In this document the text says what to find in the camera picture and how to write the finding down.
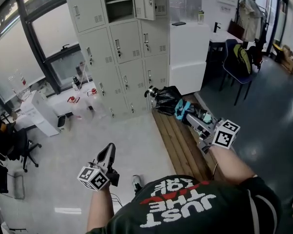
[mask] backpack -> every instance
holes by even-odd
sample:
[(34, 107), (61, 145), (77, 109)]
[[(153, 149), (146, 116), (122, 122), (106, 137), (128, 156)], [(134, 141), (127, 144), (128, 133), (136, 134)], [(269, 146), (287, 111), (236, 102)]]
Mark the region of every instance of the backpack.
[(238, 77), (248, 77), (252, 73), (252, 66), (247, 51), (237, 44), (231, 54), (231, 65), (234, 75)]

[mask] blue chair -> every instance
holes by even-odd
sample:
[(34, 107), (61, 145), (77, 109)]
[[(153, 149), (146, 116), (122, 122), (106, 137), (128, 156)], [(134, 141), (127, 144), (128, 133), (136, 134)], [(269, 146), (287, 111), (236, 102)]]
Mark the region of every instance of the blue chair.
[(246, 77), (246, 78), (245, 77), (238, 77), (237, 75), (234, 74), (234, 69), (230, 66), (229, 62), (227, 61), (227, 58), (228, 58), (228, 54), (231, 51), (233, 51), (236, 44), (238, 44), (238, 41), (236, 39), (226, 40), (226, 47), (224, 49), (224, 51), (225, 51), (224, 55), (226, 56), (226, 58), (225, 58), (225, 61), (223, 62), (223, 68), (225, 70), (225, 73), (224, 73), (224, 77), (223, 77), (223, 80), (222, 80), (220, 88), (219, 88), (219, 91), (222, 91), (227, 75), (229, 77), (232, 77), (231, 87), (233, 86), (235, 80), (237, 80), (240, 83), (240, 88), (238, 91), (238, 95), (236, 96), (234, 105), (236, 105), (239, 100), (243, 85), (249, 84), (248, 89), (247, 89), (245, 96), (244, 96), (244, 99), (246, 99), (246, 97), (248, 96), (249, 90), (250, 90), (250, 86), (252, 84), (253, 77), (254, 77), (254, 75), (250, 75), (249, 77)]

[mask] white floor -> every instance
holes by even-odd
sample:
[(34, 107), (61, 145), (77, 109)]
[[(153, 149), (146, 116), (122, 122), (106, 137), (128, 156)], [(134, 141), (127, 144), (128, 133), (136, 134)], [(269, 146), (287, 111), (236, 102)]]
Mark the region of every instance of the white floor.
[[(148, 183), (174, 174), (151, 113), (116, 123), (108, 117), (94, 118), (90, 123), (72, 119), (70, 132), (46, 137), (36, 128), (28, 136), (42, 145), (33, 151), (39, 167), (28, 162), (28, 173), (24, 173), (25, 200), (1, 195), (0, 208), (9, 228), (26, 228), (30, 234), (85, 233), (92, 192), (76, 177), (110, 142), (116, 145), (113, 168), (120, 174), (119, 186), (111, 186), (111, 192), (123, 205), (134, 197), (132, 175), (141, 175)], [(9, 174), (21, 171), (18, 160), (8, 161), (7, 167)], [(73, 208), (76, 214), (68, 214), (70, 209), (62, 208)]]

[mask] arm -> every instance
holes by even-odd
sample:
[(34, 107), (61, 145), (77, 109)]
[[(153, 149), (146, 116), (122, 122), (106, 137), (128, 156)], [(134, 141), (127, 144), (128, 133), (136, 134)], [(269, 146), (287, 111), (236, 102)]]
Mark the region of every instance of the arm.
[(254, 177), (255, 173), (231, 150), (211, 146), (213, 153), (226, 180), (231, 184), (240, 184), (248, 178)]
[(112, 197), (109, 186), (94, 192), (91, 199), (87, 231), (105, 226), (114, 216)]

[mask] faucet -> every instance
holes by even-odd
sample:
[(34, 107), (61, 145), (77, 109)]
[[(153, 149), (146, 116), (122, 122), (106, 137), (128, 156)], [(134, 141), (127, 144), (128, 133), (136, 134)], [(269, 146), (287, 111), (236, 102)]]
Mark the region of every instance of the faucet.
[(221, 23), (219, 23), (219, 22), (216, 22), (216, 23), (215, 23), (214, 33), (216, 33), (217, 28), (220, 29), (220, 27), (218, 26), (219, 24), (221, 24)]

